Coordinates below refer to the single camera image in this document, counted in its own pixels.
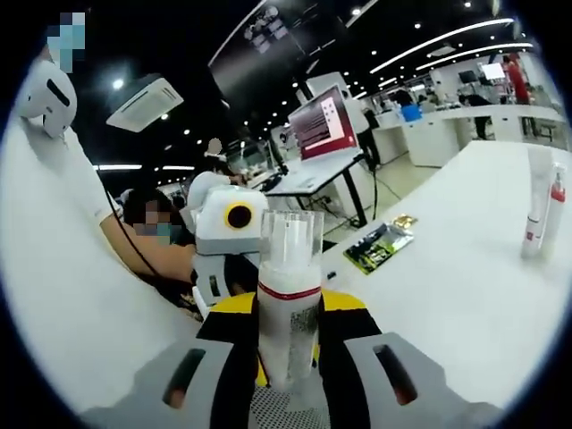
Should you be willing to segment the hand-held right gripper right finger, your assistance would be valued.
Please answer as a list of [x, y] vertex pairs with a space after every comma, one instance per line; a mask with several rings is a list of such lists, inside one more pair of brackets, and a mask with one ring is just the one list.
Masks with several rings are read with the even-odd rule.
[[323, 290], [319, 373], [333, 428], [491, 428], [501, 410], [452, 390], [443, 368], [394, 332], [381, 332], [366, 305]]

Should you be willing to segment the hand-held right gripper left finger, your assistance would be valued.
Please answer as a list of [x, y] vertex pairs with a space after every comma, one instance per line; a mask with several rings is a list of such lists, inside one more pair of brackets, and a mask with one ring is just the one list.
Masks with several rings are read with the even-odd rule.
[[130, 392], [92, 408], [90, 428], [248, 428], [258, 376], [254, 294], [215, 305], [198, 333], [166, 348], [136, 373]]

